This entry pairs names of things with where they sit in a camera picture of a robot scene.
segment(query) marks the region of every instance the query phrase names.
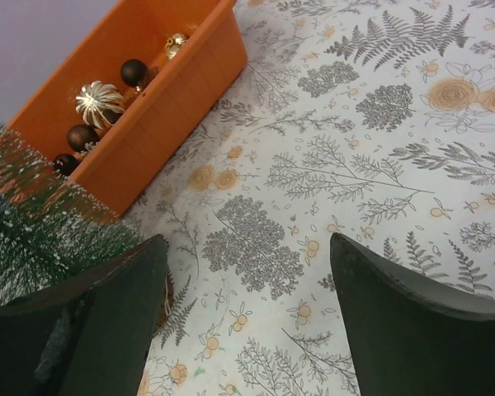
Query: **gold bauble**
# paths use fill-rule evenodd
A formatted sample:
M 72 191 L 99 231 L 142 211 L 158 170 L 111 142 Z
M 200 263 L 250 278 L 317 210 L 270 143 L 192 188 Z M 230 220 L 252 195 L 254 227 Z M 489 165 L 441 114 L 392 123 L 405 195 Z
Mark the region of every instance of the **gold bauble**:
M 171 60 L 174 58 L 180 48 L 186 44 L 187 40 L 189 39 L 183 33 L 172 35 L 165 44 L 165 55 L 167 56 L 167 59 Z
M 82 116 L 82 120 L 100 130 L 107 130 L 114 124 L 113 114 L 125 112 L 125 99 L 112 84 L 103 84 L 94 81 L 84 85 L 75 97 L 75 111 Z

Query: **gray botanical pattern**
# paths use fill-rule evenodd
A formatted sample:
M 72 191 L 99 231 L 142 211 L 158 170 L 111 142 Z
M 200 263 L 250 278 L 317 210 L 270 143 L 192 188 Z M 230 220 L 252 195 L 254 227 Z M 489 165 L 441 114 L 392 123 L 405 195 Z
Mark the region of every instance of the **gray botanical pattern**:
M 267 218 L 264 203 L 236 196 L 214 216 L 223 225 L 205 241 L 203 257 L 212 271 L 235 266 L 247 291 L 262 291 L 267 285 L 271 298 L 291 295 L 303 274 L 299 254 L 281 246 L 284 228 Z
M 340 84 L 348 84 L 358 79 L 360 75 L 350 64 L 336 61 L 333 64 L 324 64 L 319 70 L 311 68 L 308 77 L 299 79 L 299 88 L 309 92 L 311 97 L 320 97 L 337 88 Z
M 139 396 L 357 395 L 332 233 L 495 300 L 495 1 L 234 14 L 247 67 L 126 215 L 174 284 Z
M 495 8 L 495 0 L 471 0 L 471 4 L 469 4 L 469 6 L 478 7 L 478 8 L 484 8 L 484 7 Z
M 381 86 L 373 93 L 367 93 L 366 99 L 356 106 L 356 111 L 363 113 L 363 125 L 370 129 L 392 132 L 403 120 L 413 116 L 414 110 L 411 87 L 404 85 Z
M 454 43 L 464 48 L 468 40 L 464 29 L 469 15 L 454 23 L 452 6 L 448 7 L 447 13 L 439 21 L 434 21 L 431 15 L 415 8 L 411 7 L 411 11 L 414 14 L 413 24 L 384 11 L 383 28 L 369 19 L 366 32 L 356 26 L 350 38 L 343 36 L 341 42 L 336 41 L 326 52 L 344 56 L 345 59 L 353 55 L 354 63 L 362 57 L 363 65 L 379 58 L 374 67 L 377 70 L 390 60 L 394 60 L 394 68 L 401 68 L 411 58 L 431 50 L 444 56 L 447 47 Z

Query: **orange storage box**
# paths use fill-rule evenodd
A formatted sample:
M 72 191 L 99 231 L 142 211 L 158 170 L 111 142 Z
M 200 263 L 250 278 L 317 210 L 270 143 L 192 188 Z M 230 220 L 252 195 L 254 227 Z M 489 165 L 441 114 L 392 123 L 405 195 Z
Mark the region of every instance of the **orange storage box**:
M 120 66 L 140 59 L 159 74 L 70 179 L 122 215 L 205 117 L 248 59 L 235 0 L 122 0 L 66 58 L 9 127 L 53 160 L 71 153 L 66 135 L 82 117 L 81 87 L 96 80 L 128 92 Z M 189 36 L 173 60 L 168 37 Z

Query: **artificial christmas tree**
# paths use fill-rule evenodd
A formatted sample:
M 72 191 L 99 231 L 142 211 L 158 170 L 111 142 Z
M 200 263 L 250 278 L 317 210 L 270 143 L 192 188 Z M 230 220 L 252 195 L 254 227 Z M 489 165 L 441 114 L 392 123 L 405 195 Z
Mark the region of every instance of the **artificial christmas tree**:
M 109 262 L 141 242 L 137 229 L 0 125 L 0 305 Z

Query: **floor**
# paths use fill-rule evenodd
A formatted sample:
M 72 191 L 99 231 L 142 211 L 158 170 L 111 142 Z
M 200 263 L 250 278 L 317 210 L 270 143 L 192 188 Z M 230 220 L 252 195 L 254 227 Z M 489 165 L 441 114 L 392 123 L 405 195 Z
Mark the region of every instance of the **floor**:
M 495 0 L 239 0 L 239 80 L 129 218 L 172 316 L 139 395 L 359 394 L 341 232 L 495 298 Z

